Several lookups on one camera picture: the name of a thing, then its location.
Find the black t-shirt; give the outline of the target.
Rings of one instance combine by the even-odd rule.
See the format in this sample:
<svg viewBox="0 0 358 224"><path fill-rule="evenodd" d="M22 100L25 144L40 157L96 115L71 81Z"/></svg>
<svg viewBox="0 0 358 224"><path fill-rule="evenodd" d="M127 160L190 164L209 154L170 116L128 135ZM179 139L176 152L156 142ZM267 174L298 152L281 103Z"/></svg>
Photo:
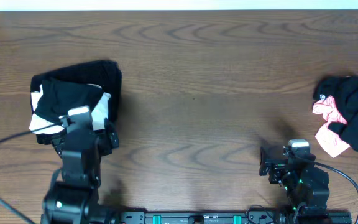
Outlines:
<svg viewBox="0 0 358 224"><path fill-rule="evenodd" d="M103 89L97 86L53 78L42 81L42 92L35 114L54 124L59 124L59 117L67 115L72 108L88 106L93 110L104 95Z"/></svg>

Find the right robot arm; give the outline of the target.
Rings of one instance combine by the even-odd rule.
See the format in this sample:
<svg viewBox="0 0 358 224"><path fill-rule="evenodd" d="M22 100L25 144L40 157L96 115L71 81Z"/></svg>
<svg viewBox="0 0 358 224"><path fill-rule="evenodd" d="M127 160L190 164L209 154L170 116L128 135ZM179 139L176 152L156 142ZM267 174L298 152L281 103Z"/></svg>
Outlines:
<svg viewBox="0 0 358 224"><path fill-rule="evenodd" d="M326 213L329 175L315 167L316 156L310 153L310 147L287 146L282 155L262 147L260 156L259 175L267 175L271 184L283 186L290 205L299 215Z"/></svg>

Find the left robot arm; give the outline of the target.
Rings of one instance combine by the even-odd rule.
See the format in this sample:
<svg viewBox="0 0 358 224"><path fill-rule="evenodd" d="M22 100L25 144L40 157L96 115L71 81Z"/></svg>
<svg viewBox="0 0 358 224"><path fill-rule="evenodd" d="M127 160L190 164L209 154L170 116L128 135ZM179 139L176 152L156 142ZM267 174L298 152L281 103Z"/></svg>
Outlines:
<svg viewBox="0 0 358 224"><path fill-rule="evenodd" d="M117 211L98 203L101 158L118 147L115 133L94 132L89 113L66 115L61 121L67 131L60 151L63 165L43 200L41 224L118 222Z"/></svg>

